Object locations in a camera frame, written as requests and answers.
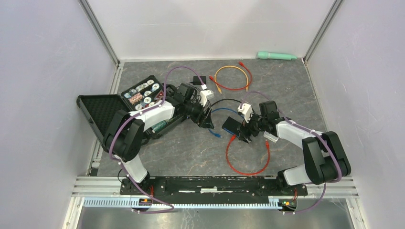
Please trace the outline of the black network switch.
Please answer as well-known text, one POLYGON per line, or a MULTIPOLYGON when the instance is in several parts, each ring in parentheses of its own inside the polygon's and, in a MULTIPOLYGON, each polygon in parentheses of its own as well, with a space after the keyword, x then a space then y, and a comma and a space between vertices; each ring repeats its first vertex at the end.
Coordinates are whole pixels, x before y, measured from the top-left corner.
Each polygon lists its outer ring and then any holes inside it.
POLYGON ((228 117, 222 125, 222 129, 226 132, 239 136, 238 128, 242 125, 240 121, 233 119, 232 117, 228 117))

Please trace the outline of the black power adapter with cord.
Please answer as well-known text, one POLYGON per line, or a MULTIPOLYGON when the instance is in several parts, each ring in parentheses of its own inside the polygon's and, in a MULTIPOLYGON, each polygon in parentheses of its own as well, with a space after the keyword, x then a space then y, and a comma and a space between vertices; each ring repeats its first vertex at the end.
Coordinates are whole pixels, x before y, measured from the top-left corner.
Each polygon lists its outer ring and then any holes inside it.
POLYGON ((189 82, 189 84, 194 85, 194 86, 202 86, 203 84, 206 84, 206 76, 201 75, 201 76, 193 76, 192 80, 189 82))

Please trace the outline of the white plastic box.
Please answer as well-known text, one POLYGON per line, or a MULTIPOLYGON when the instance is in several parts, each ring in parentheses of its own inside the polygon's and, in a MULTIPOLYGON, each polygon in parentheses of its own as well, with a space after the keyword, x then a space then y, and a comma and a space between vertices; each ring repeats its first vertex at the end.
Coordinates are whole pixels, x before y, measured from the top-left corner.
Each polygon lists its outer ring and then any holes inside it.
POLYGON ((264 132, 263 136, 264 136, 264 138, 266 138, 267 140, 269 140, 273 143, 276 143, 279 139, 279 137, 277 137, 271 133, 268 133, 268 132, 264 132))

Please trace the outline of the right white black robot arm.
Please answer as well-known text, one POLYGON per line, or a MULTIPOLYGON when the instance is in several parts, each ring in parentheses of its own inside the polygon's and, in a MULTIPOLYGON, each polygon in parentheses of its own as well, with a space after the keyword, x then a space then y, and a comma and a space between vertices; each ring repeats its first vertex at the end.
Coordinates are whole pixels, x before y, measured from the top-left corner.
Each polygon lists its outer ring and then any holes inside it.
POLYGON ((251 104, 242 103, 237 112, 244 120, 238 127, 239 139, 249 143, 252 136, 263 133, 272 142, 284 139, 302 150, 303 164, 277 174, 276 189, 287 195, 299 184, 321 185, 338 182, 351 173, 351 165, 337 133, 319 132, 282 117, 275 101, 260 103, 260 113, 251 104))

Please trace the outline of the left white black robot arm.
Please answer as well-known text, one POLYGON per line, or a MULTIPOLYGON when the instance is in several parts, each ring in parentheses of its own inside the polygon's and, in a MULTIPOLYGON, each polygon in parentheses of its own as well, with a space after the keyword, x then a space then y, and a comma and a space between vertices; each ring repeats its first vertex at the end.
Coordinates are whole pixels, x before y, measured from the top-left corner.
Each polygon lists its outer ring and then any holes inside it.
POLYGON ((134 191, 142 195, 150 188, 150 181, 146 179, 149 173, 139 157, 146 130, 175 116, 186 117, 200 128, 213 129, 210 105, 213 97, 213 91, 206 85, 196 88, 182 83, 178 87, 165 86, 163 95, 141 110, 115 113, 103 144, 110 159, 117 161, 132 181, 134 191))

